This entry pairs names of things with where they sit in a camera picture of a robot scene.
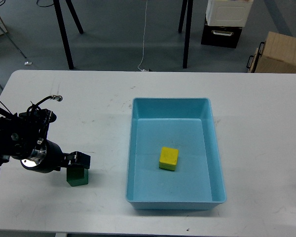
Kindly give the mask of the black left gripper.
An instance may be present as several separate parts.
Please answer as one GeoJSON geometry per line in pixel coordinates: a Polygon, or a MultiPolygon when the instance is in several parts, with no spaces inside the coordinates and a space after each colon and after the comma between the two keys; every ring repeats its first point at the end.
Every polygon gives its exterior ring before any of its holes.
{"type": "Polygon", "coordinates": [[[64,154],[54,142],[46,140],[40,150],[34,150],[29,158],[22,159],[21,165],[30,171],[49,173],[61,167],[90,168],[91,156],[79,151],[64,154]]]}

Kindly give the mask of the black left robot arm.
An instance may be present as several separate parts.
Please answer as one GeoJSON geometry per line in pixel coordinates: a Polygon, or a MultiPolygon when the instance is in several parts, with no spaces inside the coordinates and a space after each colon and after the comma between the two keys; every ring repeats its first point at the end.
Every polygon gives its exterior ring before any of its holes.
{"type": "Polygon", "coordinates": [[[72,187],[87,185],[91,157],[79,151],[64,153],[47,140],[49,125],[56,118],[52,111],[38,105],[14,115],[0,108],[0,167],[14,158],[26,170],[39,173],[65,168],[72,187]]]}

